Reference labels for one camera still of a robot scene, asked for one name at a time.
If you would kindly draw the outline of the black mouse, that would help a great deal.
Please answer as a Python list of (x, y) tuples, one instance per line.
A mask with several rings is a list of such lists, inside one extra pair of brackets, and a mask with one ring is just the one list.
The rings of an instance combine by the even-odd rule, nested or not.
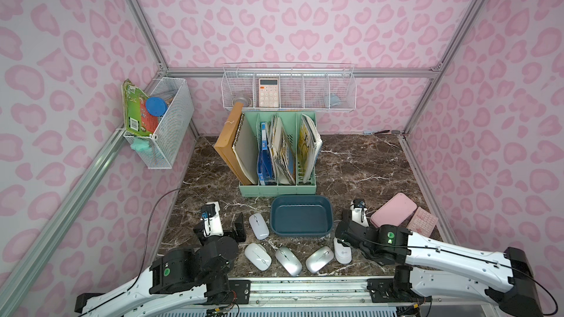
[(352, 262), (352, 250), (350, 247), (343, 245), (339, 239), (333, 240), (334, 255), (340, 264), (348, 265)]

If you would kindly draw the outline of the white rounded mouse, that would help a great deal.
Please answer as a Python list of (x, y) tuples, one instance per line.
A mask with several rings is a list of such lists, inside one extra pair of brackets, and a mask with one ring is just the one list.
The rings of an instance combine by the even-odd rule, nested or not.
[(249, 217), (249, 223), (258, 240), (265, 240), (270, 235), (268, 225), (260, 213), (252, 214)]

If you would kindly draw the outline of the silver grey mouse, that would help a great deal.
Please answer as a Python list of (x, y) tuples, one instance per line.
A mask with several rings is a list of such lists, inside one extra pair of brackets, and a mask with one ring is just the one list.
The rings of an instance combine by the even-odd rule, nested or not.
[(335, 255), (331, 248), (324, 246), (312, 253), (306, 259), (305, 265), (310, 273), (316, 274), (323, 267), (327, 266), (331, 261), (333, 261), (334, 258)]

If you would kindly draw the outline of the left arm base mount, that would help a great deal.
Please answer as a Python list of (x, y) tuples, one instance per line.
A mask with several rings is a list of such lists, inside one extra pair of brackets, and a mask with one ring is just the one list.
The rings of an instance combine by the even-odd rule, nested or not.
[(238, 305), (247, 305), (250, 300), (250, 280), (228, 280), (222, 277), (207, 284), (205, 305), (230, 305), (235, 302)]

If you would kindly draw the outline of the teal storage box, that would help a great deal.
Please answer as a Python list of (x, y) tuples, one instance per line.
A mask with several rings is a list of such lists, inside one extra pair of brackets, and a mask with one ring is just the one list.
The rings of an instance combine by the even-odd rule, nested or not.
[(282, 237), (323, 237), (333, 228), (333, 208), (320, 195), (283, 195), (274, 199), (270, 226)]

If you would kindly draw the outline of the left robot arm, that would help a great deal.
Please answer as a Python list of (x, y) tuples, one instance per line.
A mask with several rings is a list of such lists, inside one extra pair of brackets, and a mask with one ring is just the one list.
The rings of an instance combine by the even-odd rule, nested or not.
[(185, 305), (211, 305), (221, 310), (236, 303), (228, 273), (246, 240), (243, 215), (234, 229), (208, 236), (202, 247), (178, 247), (155, 260), (132, 282), (105, 294), (76, 298), (80, 316), (157, 316)]

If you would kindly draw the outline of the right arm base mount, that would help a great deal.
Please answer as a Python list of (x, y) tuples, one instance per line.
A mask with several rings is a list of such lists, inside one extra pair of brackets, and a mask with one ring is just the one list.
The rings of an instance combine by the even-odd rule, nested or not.
[(403, 278), (374, 278), (367, 280), (367, 290), (373, 303), (418, 302), (411, 284)]

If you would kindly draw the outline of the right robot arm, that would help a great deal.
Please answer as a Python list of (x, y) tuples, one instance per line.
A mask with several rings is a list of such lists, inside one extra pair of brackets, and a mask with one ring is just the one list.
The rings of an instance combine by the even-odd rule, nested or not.
[(407, 228), (365, 227), (342, 220), (338, 242), (358, 249), (379, 266), (394, 266), (392, 279), (374, 278), (374, 302), (430, 302), (450, 296), (496, 305), (511, 316), (542, 316), (537, 284), (525, 252), (488, 252), (451, 245)]

